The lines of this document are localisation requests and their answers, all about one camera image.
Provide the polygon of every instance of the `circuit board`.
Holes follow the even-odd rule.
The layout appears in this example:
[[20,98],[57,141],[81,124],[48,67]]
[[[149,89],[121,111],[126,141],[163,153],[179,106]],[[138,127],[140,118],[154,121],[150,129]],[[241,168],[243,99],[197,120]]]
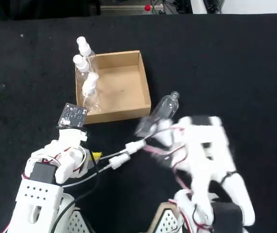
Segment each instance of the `circuit board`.
[[87,113],[88,110],[86,108],[66,103],[58,124],[83,127]]

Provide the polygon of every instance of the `red knob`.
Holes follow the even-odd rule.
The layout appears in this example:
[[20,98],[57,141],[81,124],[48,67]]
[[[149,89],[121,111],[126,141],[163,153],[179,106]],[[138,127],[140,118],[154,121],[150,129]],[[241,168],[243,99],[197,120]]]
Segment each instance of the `red knob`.
[[150,5],[145,6],[145,11],[150,11],[150,9],[151,9]]

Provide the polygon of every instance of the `clear plastic bottle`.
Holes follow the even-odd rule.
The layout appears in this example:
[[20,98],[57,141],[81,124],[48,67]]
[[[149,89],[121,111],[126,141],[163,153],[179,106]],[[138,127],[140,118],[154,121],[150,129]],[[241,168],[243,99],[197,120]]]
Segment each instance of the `clear plastic bottle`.
[[89,73],[82,87],[82,103],[88,109],[89,113],[101,110],[99,94],[96,90],[96,81],[98,78],[99,76],[96,73]]
[[170,95],[164,96],[157,107],[150,114],[150,117],[156,121],[160,118],[170,119],[178,109],[179,93],[173,91]]
[[151,127],[157,124],[160,119],[172,118],[178,109],[178,98],[179,93],[177,91],[173,91],[170,95],[164,96],[153,112],[140,120],[135,135],[138,137],[146,137],[149,135]]
[[83,36],[77,38],[77,44],[80,54],[88,61],[90,64],[90,71],[98,73],[98,67],[96,65],[95,53],[91,49],[90,45],[87,43]]
[[87,80],[88,74],[90,72],[90,66],[89,63],[81,55],[75,55],[72,60],[77,67],[75,73],[76,83],[77,86],[81,87]]

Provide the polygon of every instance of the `cardboard box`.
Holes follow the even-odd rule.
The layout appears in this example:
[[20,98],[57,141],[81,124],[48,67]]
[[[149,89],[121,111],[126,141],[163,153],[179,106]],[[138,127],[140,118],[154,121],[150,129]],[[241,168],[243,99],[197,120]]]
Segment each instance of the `cardboard box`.
[[[101,111],[88,113],[85,124],[148,116],[151,101],[140,51],[97,54],[95,59]],[[76,100],[82,106],[77,84]]]

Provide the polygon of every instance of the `yellow component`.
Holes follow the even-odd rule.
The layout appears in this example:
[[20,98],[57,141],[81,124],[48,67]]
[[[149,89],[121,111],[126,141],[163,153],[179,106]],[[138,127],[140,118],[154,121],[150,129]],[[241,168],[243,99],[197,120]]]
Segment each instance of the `yellow component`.
[[92,152],[92,154],[93,154],[95,161],[98,161],[102,156],[102,152]]

